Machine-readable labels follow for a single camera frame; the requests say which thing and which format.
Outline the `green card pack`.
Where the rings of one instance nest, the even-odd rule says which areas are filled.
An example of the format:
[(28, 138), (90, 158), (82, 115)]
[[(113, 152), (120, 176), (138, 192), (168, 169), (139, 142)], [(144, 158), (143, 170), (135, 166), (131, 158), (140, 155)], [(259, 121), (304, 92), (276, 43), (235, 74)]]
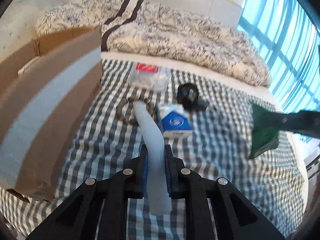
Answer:
[(252, 104), (252, 147), (249, 159), (255, 159), (266, 151), (275, 150), (279, 145), (279, 129), (274, 124), (276, 112)]

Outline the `grey strip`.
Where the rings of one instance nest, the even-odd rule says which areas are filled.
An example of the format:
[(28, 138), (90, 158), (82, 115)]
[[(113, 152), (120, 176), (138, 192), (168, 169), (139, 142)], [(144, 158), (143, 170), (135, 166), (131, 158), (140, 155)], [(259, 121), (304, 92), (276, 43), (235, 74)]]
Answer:
[(171, 212), (171, 199), (165, 176), (164, 138), (142, 101), (133, 103), (133, 110), (148, 150), (148, 178), (146, 191), (150, 213), (154, 216)]

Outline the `blue Vinda tissue pack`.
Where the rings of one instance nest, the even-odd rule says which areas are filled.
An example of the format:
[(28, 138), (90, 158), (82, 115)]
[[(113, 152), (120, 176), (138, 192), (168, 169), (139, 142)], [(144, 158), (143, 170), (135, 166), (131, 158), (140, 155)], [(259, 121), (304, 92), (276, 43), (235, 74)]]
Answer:
[(158, 125), (165, 139), (187, 138), (193, 133), (187, 112), (180, 104), (159, 103), (156, 106)]

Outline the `black round object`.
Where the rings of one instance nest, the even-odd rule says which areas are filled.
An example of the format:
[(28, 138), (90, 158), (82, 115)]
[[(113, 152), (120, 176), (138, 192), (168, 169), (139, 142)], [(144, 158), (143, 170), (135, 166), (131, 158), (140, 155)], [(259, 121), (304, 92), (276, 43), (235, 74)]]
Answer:
[(177, 102), (189, 112), (205, 111), (209, 106), (209, 102), (200, 97), (199, 90), (193, 83), (179, 85)]

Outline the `brown cardboard box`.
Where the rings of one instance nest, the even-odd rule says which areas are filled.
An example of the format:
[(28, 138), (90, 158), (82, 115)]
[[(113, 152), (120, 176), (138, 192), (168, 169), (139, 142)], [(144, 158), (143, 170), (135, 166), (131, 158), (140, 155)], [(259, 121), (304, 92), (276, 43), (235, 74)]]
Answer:
[(1, 62), (1, 188), (50, 202), (65, 156), (101, 89), (101, 27), (30, 40)]

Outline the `clear bag red label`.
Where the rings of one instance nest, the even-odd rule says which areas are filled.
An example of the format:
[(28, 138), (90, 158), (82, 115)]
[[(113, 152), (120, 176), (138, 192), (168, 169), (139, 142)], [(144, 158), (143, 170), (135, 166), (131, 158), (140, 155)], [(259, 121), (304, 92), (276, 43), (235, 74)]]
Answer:
[(169, 83), (170, 69), (153, 64), (137, 63), (129, 74), (131, 86), (156, 92), (165, 91)]

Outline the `floral patterned duvet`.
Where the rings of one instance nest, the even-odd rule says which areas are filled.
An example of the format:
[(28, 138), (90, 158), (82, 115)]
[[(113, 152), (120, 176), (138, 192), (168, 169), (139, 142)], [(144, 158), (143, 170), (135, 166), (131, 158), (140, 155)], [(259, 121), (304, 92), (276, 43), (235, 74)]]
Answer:
[(39, 36), (100, 26), (102, 51), (165, 57), (267, 87), (270, 71), (250, 38), (208, 16), (147, 0), (68, 0), (35, 23)]

